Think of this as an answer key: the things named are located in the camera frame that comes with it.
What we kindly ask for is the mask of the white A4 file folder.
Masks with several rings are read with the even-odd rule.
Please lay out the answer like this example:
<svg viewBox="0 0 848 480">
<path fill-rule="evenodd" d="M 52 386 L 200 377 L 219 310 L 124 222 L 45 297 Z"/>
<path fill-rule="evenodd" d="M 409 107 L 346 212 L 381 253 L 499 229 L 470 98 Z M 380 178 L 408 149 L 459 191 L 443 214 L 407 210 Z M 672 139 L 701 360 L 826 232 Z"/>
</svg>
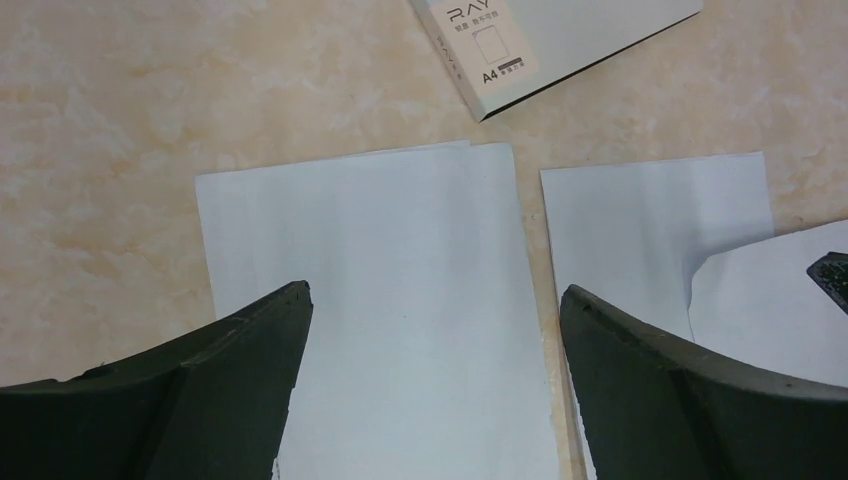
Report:
<svg viewBox="0 0 848 480">
<path fill-rule="evenodd" d="M 450 0 L 411 4 L 475 121 L 695 15 L 700 0 Z"/>
</svg>

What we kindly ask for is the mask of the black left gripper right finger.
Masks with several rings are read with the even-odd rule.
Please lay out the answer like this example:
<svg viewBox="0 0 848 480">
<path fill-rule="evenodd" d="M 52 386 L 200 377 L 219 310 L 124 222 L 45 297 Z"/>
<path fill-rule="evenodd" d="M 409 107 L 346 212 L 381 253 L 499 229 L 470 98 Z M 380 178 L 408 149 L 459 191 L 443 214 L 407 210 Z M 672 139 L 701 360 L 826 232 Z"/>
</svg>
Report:
<svg viewBox="0 0 848 480">
<path fill-rule="evenodd" d="M 572 285 L 560 329 L 600 479 L 843 479 L 847 391 L 757 368 Z"/>
</svg>

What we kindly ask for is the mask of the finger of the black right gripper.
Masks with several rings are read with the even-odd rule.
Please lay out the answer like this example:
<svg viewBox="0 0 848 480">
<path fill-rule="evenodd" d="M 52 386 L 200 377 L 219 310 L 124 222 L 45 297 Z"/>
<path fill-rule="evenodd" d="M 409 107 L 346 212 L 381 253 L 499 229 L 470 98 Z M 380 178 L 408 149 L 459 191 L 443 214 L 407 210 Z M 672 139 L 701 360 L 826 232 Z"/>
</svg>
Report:
<svg viewBox="0 0 848 480">
<path fill-rule="evenodd" d="M 845 313 L 848 313 L 846 253 L 828 252 L 806 270 L 812 281 Z"/>
</svg>

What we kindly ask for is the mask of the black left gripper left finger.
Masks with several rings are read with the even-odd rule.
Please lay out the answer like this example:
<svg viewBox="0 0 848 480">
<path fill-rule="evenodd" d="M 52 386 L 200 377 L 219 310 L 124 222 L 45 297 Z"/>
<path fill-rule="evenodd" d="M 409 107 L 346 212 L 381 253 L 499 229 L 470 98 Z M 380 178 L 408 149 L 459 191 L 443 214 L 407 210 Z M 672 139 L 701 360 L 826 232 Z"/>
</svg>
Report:
<svg viewBox="0 0 848 480">
<path fill-rule="evenodd" d="M 268 479 L 313 314 L 289 283 L 66 381 L 1 391 L 5 479 Z"/>
</svg>

